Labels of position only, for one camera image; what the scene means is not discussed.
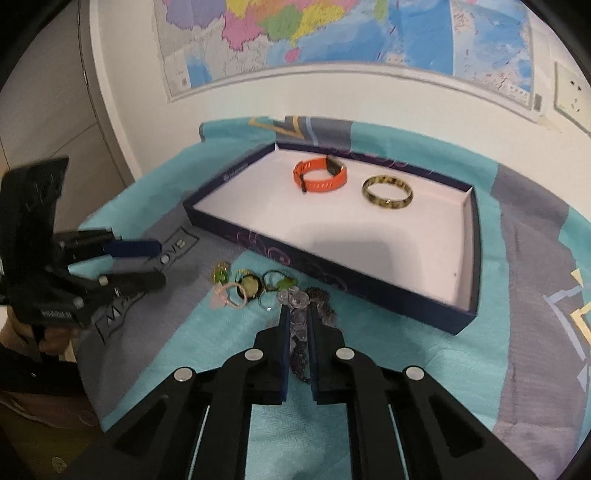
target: electrical outlet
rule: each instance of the electrical outlet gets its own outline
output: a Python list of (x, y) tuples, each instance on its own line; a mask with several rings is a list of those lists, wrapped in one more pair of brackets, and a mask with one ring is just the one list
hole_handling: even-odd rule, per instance
[(591, 87), (558, 62), (554, 107), (585, 132), (591, 132)]

